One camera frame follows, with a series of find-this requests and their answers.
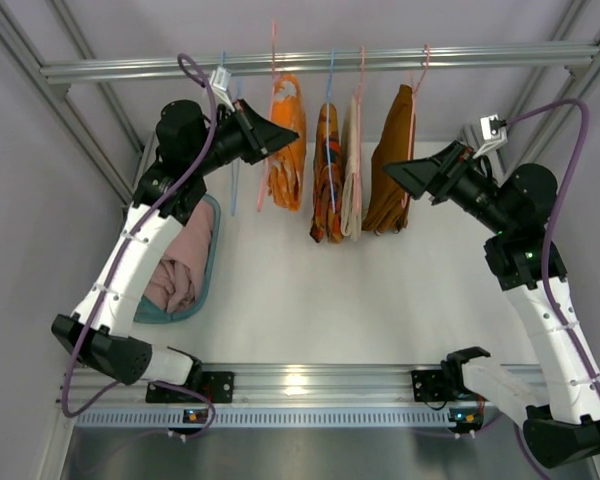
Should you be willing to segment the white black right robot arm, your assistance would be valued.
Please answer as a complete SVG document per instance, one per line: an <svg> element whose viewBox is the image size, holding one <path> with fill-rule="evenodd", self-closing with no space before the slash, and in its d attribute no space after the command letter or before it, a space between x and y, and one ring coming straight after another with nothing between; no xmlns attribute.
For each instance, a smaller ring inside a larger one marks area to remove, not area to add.
<svg viewBox="0 0 600 480"><path fill-rule="evenodd" d="M557 198L553 173L518 167L503 184L482 171L486 158L458 141L384 172L412 199L450 200L493 232L484 244L491 273L517 311L539 361L541 393L481 347L452 352L441 363L449 393L491 401L521 428L535 460L550 469L600 454L600 374L570 301L556 247L542 251Z"/></svg>

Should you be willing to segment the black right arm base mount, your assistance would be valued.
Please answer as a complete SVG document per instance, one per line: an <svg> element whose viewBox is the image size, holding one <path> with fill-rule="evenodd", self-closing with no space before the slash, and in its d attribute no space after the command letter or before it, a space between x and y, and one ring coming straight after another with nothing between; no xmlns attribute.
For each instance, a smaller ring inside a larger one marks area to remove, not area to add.
<svg viewBox="0 0 600 480"><path fill-rule="evenodd" d="M458 399L453 377L441 369L412 370L410 375L416 402L442 404Z"/></svg>

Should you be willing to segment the orange white tie-dye trousers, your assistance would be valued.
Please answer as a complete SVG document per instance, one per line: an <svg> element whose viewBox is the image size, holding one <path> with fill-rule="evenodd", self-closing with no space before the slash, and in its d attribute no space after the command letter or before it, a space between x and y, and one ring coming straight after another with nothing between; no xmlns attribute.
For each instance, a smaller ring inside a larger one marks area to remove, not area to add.
<svg viewBox="0 0 600 480"><path fill-rule="evenodd" d="M303 197L307 120L301 86L296 75L283 74L276 79L271 121L294 131L298 134L298 139L272 157L268 194L277 206L297 212Z"/></svg>

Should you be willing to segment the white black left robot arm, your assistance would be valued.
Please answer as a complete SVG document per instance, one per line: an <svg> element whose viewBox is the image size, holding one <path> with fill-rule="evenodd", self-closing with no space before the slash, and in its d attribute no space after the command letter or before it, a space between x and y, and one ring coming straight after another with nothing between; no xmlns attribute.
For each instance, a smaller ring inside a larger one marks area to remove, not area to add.
<svg viewBox="0 0 600 480"><path fill-rule="evenodd" d="M220 107L214 121L194 101L172 102L155 133L157 158L139 181L113 252L86 297L71 314L58 315L51 331L68 353L120 383L186 385L199 368L195 357L130 335L143 293L203 199L205 176L236 159L258 163L299 136L244 100Z"/></svg>

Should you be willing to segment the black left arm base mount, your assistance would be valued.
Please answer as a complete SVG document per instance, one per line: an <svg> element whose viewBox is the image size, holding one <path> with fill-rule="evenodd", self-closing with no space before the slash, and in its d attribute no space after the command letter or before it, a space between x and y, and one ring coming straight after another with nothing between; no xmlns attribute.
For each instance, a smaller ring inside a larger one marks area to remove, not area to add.
<svg viewBox="0 0 600 480"><path fill-rule="evenodd" d="M233 402L235 374L231 371L198 371L192 374L182 388L195 391L212 403L230 404ZM195 398L189 393L150 384L145 394L149 404L191 403Z"/></svg>

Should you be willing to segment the pink trousers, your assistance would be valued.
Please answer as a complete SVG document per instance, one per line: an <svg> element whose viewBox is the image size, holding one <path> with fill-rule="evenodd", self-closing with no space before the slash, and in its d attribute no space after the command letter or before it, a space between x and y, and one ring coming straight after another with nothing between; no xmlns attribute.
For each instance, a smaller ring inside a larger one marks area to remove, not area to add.
<svg viewBox="0 0 600 480"><path fill-rule="evenodd" d="M144 296L167 314L192 307L202 296L215 214L202 200L164 252Z"/></svg>

